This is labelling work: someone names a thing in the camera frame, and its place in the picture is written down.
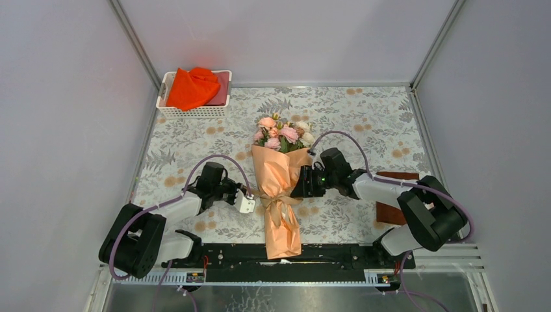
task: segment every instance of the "brown notebook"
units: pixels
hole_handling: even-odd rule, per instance
[[[419,180],[419,174],[412,174],[409,172],[377,172],[377,175],[383,177],[393,177],[395,179],[403,180]],[[404,214],[398,208],[386,205],[384,203],[377,202],[375,204],[377,212],[377,222],[384,222],[390,224],[397,224],[402,226],[405,224]]]

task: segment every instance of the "gray floor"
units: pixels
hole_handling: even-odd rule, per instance
[[[444,303],[450,311],[476,311],[464,275],[406,274],[411,291],[429,294]],[[105,312],[149,312],[155,286],[113,284]],[[269,312],[344,312],[344,311],[416,311],[404,294],[382,296],[370,287],[202,287],[193,293],[198,311],[269,311]],[[424,299],[417,302],[426,311],[443,311]],[[173,286],[163,286],[157,312],[193,311],[189,297],[183,297]]]

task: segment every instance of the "peach wrapping paper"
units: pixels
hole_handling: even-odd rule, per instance
[[[301,200],[290,198],[298,181],[300,167],[312,165],[312,159],[302,148],[280,153],[253,145],[253,163],[264,212],[264,233],[268,259],[301,254],[300,229],[291,205]]]

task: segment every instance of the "gray leaf pattern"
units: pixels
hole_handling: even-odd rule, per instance
[[[255,122],[273,112],[291,122],[311,123],[315,137],[329,130],[350,133],[366,152],[372,172],[429,174],[428,159],[404,87],[234,88],[228,118],[167,120],[158,114],[133,203],[149,207],[176,197],[195,164],[214,153],[228,155],[240,163],[256,189],[251,158]],[[361,154],[346,137],[328,135],[317,149],[335,146],[353,168],[363,168]],[[229,161],[212,161],[223,164],[231,179],[244,182]],[[376,222],[373,201],[346,198],[336,190],[328,190],[323,198],[305,199],[293,210],[304,243],[369,243],[388,229]],[[170,230],[185,229],[204,242],[263,243],[263,211],[259,202],[250,214],[240,214],[226,203],[215,203],[208,211],[183,220]]]

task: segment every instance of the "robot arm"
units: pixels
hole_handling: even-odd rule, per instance
[[[421,247],[435,252],[467,224],[466,216],[448,200],[402,186],[405,182],[416,183],[449,195],[435,177],[428,175],[420,181],[378,176],[372,179],[363,169],[352,170],[337,148],[322,152],[321,160],[324,166],[301,167],[299,182],[291,197],[319,197],[326,189],[337,189],[343,196],[401,209],[407,224],[388,230],[374,242],[374,246],[379,246],[388,257]],[[428,209],[425,204],[430,203],[433,207]]]
[[[132,224],[119,244],[114,261],[116,268],[136,278],[143,278],[154,265],[162,262],[200,257],[193,251],[201,245],[199,237],[186,231],[170,231],[170,228],[186,218],[205,212],[214,202],[224,201],[233,205],[240,213],[254,211],[254,199],[246,195],[246,189],[241,183],[227,177],[227,171],[221,164],[207,162],[193,184],[185,190],[181,200],[174,199],[154,213],[144,214]],[[101,246],[100,261],[109,263],[119,232],[142,210],[143,208],[131,203],[122,207]]]

